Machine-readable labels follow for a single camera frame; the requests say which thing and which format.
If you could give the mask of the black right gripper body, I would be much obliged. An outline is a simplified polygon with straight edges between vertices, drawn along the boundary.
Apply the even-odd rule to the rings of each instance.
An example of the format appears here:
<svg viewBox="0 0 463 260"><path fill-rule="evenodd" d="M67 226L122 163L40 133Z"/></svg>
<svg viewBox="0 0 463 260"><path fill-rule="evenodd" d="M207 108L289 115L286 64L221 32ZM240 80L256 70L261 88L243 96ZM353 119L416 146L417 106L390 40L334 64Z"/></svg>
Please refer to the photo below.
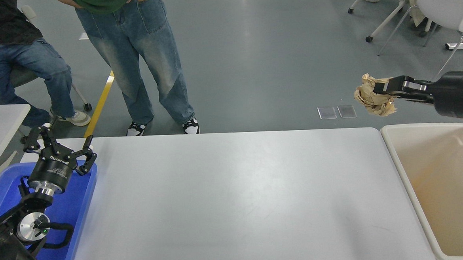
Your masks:
<svg viewBox="0 0 463 260"><path fill-rule="evenodd" d="M429 94L438 114L463 118L463 72L446 72L429 85Z"/></svg>

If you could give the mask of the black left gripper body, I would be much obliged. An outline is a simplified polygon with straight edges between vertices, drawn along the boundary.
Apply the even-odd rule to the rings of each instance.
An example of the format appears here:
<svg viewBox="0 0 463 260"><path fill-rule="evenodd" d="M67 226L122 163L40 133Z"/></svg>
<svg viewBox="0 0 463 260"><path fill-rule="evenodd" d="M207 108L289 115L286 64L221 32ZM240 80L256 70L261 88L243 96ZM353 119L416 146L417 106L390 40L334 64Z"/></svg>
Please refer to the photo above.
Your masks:
<svg viewBox="0 0 463 260"><path fill-rule="evenodd" d="M28 186L36 189L46 182L55 185L57 188L66 188L76 165L76 158L68 159L67 156L60 158L53 154L40 154L27 181Z"/></svg>

